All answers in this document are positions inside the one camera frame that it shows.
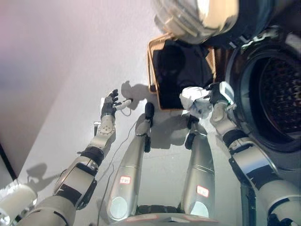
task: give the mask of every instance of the white floor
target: white floor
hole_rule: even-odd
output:
[[[134,103],[131,111],[124,110],[124,114],[129,116],[116,113],[117,139],[97,178],[107,168],[113,152],[126,139],[133,123],[144,112],[147,100],[156,103],[156,97],[147,90],[146,45],[160,35],[153,22],[154,13],[149,1],[66,0],[47,4],[53,5],[36,8],[41,10],[41,20],[47,19],[51,23],[51,18],[56,18],[59,24],[63,24],[60,31],[70,32],[68,38],[60,42],[61,46],[56,47],[59,51],[65,45],[69,46],[60,56],[62,60],[66,58],[68,64],[63,70],[62,80],[58,74],[53,74],[56,84],[61,83],[37,129],[20,173],[21,181],[26,182],[29,176],[29,180],[36,182],[38,202],[52,194],[55,177],[72,163],[77,157],[76,152],[84,150],[89,143],[93,136],[93,122],[99,119],[101,97],[113,89],[119,89],[120,94],[132,97]],[[56,11],[58,8],[62,11],[60,15]],[[185,120],[179,116],[180,113],[160,112],[158,108],[155,114],[154,148],[144,155],[138,204],[177,206],[190,158],[190,151],[183,146],[187,133]],[[239,226],[239,182],[228,164],[226,151],[216,144],[213,129],[208,122],[204,124],[211,132],[209,142],[216,172],[216,219]],[[115,167],[119,165],[132,137],[133,131],[118,152]],[[110,172],[111,169],[99,182],[89,205],[77,212],[75,226],[88,226],[96,222]],[[259,211],[260,214],[264,218],[264,213]]]

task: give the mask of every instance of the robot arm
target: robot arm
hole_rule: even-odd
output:
[[[229,163],[234,173],[241,182],[256,191],[268,213],[270,224],[293,221],[301,225],[298,188],[278,176],[271,159],[230,118],[229,113],[234,106],[232,88],[222,82],[212,90],[210,102],[214,109],[210,122],[231,154]]]
[[[55,184],[53,195],[43,200],[19,226],[72,226],[76,210],[89,203],[96,188],[98,167],[115,141],[115,112],[128,106],[132,100],[116,103],[118,91],[105,99],[101,112],[101,124],[97,133],[80,156],[62,172]]]

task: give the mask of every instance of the wicker basket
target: wicker basket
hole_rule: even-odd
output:
[[[157,94],[159,108],[162,111],[182,110],[182,109],[162,109],[161,105],[160,105],[160,100],[159,100],[159,93],[158,93],[159,86],[158,86],[158,82],[157,82],[156,76],[155,76],[155,70],[154,70],[154,65],[153,65],[153,54],[154,54],[155,50],[163,49],[165,41],[169,40],[169,39],[176,40],[176,38],[173,35],[166,33],[156,39],[151,40],[147,45],[146,62],[147,62],[147,73],[148,73],[148,87],[149,87],[150,93]],[[210,48],[208,50],[209,50],[209,53],[206,57],[206,61],[208,62],[209,67],[212,70],[213,81],[214,81],[216,78],[214,49]]]

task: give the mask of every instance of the black cloth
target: black cloth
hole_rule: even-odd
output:
[[[159,85],[162,109],[183,109],[179,94],[189,86],[205,87],[212,83],[212,71],[202,45],[167,40],[162,50],[155,50],[153,65]]]

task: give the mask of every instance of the robot leg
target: robot leg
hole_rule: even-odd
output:
[[[115,176],[107,205],[107,214],[113,221],[123,220],[136,212],[143,153],[150,151],[151,141],[148,132],[151,128],[153,115],[154,106],[147,103],[145,119],[136,127],[135,137]]]
[[[186,214],[214,217],[214,165],[205,129],[197,121],[191,123],[185,146],[191,149],[180,208]]]

